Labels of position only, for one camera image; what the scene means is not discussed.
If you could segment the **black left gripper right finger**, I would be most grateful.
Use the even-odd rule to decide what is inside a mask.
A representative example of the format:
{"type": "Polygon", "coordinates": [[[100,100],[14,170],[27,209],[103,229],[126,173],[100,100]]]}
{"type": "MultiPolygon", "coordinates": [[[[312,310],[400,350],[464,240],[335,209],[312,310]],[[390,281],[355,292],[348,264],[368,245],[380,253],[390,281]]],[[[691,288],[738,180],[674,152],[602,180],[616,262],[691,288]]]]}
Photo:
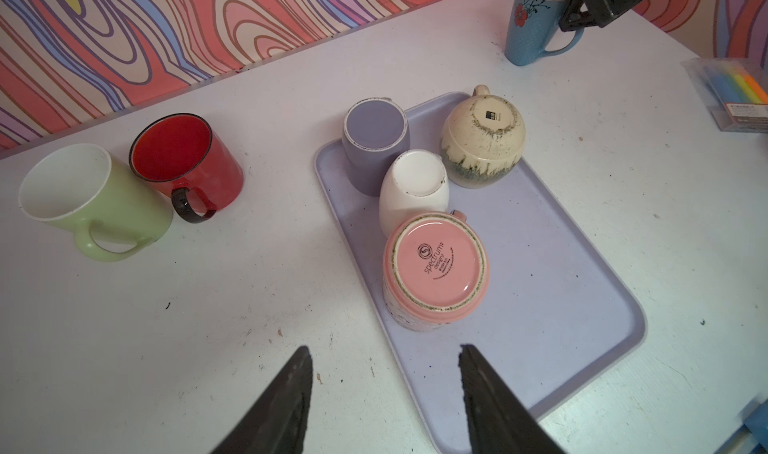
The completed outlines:
{"type": "Polygon", "coordinates": [[[459,354],[465,411],[473,453],[561,453],[477,347],[459,354]]]}

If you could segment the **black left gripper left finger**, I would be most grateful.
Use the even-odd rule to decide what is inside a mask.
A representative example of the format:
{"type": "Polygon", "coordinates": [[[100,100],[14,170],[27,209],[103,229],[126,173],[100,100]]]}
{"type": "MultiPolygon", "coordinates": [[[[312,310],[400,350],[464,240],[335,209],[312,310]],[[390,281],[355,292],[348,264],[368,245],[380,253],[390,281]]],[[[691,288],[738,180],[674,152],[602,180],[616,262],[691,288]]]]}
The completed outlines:
{"type": "Polygon", "coordinates": [[[313,385],[309,348],[296,349],[215,453],[301,453],[313,385]]]}

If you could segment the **blue floral mug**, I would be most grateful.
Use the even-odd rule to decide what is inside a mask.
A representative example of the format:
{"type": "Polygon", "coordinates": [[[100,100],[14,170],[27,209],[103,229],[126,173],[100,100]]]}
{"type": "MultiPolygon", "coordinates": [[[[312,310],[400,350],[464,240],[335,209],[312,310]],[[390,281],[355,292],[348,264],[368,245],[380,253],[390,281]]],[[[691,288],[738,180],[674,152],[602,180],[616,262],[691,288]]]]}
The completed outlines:
{"type": "Polygon", "coordinates": [[[514,0],[504,54],[516,66],[527,66],[546,56],[564,54],[581,40],[584,29],[576,30],[571,42],[559,50],[546,50],[569,0],[514,0]]]}

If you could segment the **pink cartoon mug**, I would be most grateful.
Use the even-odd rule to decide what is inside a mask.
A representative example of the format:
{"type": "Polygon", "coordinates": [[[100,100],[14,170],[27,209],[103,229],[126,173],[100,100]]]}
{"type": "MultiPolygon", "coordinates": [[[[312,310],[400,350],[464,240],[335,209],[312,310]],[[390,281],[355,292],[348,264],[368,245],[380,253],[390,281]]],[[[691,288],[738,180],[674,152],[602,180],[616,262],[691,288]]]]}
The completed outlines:
{"type": "Polygon", "coordinates": [[[458,210],[424,212],[400,223],[386,243],[382,270],[387,311],[416,332],[467,318],[490,280],[485,246],[458,210]]]}

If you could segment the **white mug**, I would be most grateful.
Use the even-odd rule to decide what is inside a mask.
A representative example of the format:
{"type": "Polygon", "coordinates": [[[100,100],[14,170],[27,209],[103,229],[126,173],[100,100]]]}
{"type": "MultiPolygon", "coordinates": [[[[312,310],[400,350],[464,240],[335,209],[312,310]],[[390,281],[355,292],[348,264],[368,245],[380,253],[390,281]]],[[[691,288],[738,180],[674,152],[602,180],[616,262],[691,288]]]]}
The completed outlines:
{"type": "Polygon", "coordinates": [[[422,212],[446,212],[450,189],[442,158],[410,149],[391,164],[379,196],[379,222],[385,237],[407,218],[422,212]]]}

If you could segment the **light green mug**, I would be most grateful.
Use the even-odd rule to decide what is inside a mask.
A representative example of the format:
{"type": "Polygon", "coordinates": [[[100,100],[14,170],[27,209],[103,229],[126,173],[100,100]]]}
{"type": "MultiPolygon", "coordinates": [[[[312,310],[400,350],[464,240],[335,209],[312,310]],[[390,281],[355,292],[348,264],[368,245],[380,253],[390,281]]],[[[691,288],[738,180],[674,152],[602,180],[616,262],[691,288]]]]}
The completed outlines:
{"type": "Polygon", "coordinates": [[[85,256],[124,260],[160,240],[174,210],[161,193],[93,143],[62,147],[35,164],[19,188],[29,218],[70,232],[85,256]]]}

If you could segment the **red mug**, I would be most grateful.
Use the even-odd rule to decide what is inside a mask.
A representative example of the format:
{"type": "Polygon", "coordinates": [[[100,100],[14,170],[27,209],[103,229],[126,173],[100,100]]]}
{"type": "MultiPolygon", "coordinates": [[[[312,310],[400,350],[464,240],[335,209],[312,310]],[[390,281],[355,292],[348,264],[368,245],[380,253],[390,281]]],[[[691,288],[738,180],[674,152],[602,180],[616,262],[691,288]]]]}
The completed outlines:
{"type": "Polygon", "coordinates": [[[201,223],[232,204],[244,186],[240,164],[203,117],[166,115],[134,140],[129,165],[170,198],[176,213],[201,223]]]}

